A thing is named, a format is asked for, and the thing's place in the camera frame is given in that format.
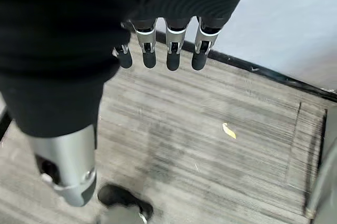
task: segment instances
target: black fabric cover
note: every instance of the black fabric cover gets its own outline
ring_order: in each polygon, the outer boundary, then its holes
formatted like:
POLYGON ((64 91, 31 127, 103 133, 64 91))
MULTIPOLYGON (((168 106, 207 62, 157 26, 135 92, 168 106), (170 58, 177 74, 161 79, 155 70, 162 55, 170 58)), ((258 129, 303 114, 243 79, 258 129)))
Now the black fabric cover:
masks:
POLYGON ((0 91, 20 129, 55 137, 95 124, 128 19, 227 17, 239 0, 0 0, 0 91))

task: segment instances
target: leaf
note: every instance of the leaf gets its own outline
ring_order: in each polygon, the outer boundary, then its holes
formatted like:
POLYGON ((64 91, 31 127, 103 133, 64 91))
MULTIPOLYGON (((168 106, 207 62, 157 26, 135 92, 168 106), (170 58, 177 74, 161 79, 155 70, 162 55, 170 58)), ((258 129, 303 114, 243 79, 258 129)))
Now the leaf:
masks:
POLYGON ((222 127, 223 127, 223 131, 225 131, 226 134, 228 134, 230 137, 236 139, 235 133, 227 127, 227 123, 223 123, 222 127))

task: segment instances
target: robotic hand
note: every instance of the robotic hand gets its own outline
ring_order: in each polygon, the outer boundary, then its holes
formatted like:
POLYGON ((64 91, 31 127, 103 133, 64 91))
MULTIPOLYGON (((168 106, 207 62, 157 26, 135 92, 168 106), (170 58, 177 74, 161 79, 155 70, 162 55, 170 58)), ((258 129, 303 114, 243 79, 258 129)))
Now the robotic hand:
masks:
POLYGON ((121 23, 131 21, 152 68, 155 23, 164 17, 167 67, 174 71, 186 28, 198 16, 192 67, 201 70, 239 1, 0 0, 0 91, 28 136, 42 180, 71 206, 92 197, 103 85, 120 64, 132 65, 121 23))

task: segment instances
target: floor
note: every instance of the floor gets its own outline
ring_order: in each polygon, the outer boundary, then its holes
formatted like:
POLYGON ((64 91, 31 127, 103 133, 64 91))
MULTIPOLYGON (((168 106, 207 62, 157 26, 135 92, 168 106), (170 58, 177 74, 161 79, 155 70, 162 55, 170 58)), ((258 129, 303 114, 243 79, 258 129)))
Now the floor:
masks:
MULTIPOLYGON (((98 185, 152 201, 151 223, 309 223, 303 206, 332 102, 217 61, 196 72, 185 51, 170 72, 163 44, 149 70, 135 38, 130 48, 134 65, 103 96, 98 185)), ((96 197, 72 208, 53 194, 12 123, 0 145, 1 223, 94 223, 102 210, 96 197)))

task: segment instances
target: wall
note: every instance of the wall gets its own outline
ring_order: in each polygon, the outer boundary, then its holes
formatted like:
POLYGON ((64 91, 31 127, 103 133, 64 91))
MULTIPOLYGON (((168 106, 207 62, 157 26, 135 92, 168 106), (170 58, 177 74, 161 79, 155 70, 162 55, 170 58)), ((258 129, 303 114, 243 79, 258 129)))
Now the wall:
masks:
MULTIPOLYGON (((163 20, 157 23, 165 32, 163 20)), ((186 39, 194 42, 194 18, 186 39)), ((241 0, 214 49, 337 89, 337 0, 241 0)))

